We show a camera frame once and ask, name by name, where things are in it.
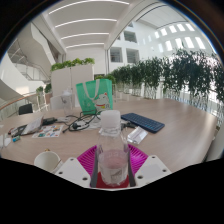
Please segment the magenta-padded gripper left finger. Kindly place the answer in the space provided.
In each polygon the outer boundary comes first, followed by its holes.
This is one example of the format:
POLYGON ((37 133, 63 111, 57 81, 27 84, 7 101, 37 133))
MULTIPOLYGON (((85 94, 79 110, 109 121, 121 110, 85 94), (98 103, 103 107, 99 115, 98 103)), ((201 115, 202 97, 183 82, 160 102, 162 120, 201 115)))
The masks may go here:
POLYGON ((96 147, 92 146, 77 158, 70 157, 56 175, 84 188, 95 188, 98 179, 96 147))

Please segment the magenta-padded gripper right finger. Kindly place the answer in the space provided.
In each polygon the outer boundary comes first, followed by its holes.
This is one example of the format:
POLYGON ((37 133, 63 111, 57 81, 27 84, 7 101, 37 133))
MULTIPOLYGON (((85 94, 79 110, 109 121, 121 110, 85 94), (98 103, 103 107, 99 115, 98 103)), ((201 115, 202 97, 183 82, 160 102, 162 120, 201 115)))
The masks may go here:
POLYGON ((137 147, 129 146, 129 186, 143 187, 171 174, 166 165, 156 156, 148 156, 137 147))

